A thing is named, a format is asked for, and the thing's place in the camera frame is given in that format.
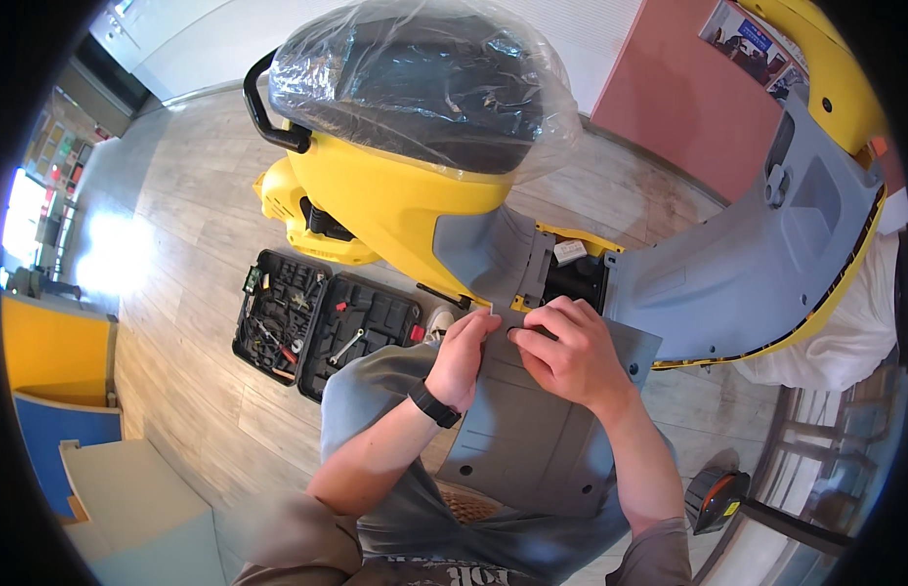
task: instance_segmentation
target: poster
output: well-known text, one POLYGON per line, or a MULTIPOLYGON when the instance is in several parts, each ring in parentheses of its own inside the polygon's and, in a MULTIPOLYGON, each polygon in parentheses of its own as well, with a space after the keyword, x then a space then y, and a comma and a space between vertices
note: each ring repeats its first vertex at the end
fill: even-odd
POLYGON ((793 84, 808 84, 799 47, 729 0, 718 2, 698 36, 746 71, 775 100, 785 100, 793 84))

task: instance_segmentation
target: pink wall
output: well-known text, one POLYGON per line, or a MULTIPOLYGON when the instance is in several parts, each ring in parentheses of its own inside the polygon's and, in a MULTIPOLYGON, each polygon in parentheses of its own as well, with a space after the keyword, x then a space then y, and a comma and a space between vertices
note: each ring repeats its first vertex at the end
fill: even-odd
POLYGON ((643 0, 591 122, 736 202, 782 108, 698 33, 717 0, 643 0))

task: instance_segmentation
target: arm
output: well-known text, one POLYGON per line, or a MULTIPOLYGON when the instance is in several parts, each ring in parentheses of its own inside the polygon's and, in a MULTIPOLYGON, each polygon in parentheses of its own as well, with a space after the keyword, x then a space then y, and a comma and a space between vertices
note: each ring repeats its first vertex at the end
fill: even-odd
POLYGON ((634 538, 657 522, 683 517, 675 462, 617 360, 603 319, 583 300, 559 297, 531 311, 524 326, 509 339, 531 376, 544 390, 590 409, 607 431, 620 506, 634 538), (558 339, 532 331, 535 326, 558 339))
MULTIPOLYGON (((428 392, 458 413, 469 409, 476 392, 480 344, 500 322, 499 316, 480 310, 454 323, 424 381, 428 392)), ((307 494, 338 515, 361 517, 389 493, 441 429, 406 398, 330 456, 310 479, 307 494)))

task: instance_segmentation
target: open toolbox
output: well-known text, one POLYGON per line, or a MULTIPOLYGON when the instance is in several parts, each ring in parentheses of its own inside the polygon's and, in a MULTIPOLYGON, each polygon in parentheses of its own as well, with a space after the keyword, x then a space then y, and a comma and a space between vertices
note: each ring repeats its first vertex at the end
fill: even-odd
POLYGON ((259 254, 243 292, 232 353, 317 402, 355 358, 424 334, 412 300, 274 251, 259 254))

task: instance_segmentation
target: watch strap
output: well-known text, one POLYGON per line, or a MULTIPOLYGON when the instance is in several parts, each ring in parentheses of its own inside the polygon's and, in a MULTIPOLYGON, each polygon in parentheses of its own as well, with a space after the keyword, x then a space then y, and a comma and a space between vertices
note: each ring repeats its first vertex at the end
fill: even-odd
POLYGON ((439 426, 442 428, 450 429, 455 423, 460 421, 460 414, 444 405, 437 398, 427 390, 427 387, 424 386, 424 379, 417 381, 415 385, 409 389, 408 396, 412 398, 414 404, 418 406, 418 409, 424 412, 424 414, 431 419, 433 419, 439 426))

